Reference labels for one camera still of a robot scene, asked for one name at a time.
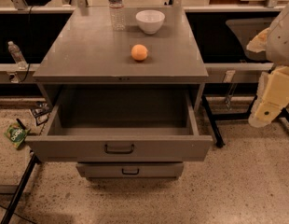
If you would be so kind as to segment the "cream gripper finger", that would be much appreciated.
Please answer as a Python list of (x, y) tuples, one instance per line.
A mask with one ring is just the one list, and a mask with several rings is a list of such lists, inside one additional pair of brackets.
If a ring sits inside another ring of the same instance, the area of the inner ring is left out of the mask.
[(261, 73), (258, 81), (256, 99), (252, 106), (251, 114), (248, 118), (249, 124), (256, 128), (269, 125), (269, 122), (265, 119), (266, 105), (268, 102), (269, 93), (269, 79), (270, 74), (268, 72)]

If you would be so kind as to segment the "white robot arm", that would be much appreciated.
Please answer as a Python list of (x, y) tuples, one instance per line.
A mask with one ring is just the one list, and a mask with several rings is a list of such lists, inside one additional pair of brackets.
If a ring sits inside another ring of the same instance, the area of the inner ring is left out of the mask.
[(263, 72), (259, 78), (257, 98), (248, 118), (251, 126), (261, 128), (289, 105), (289, 3), (246, 48), (255, 53), (265, 51), (266, 58), (274, 64), (270, 72)]

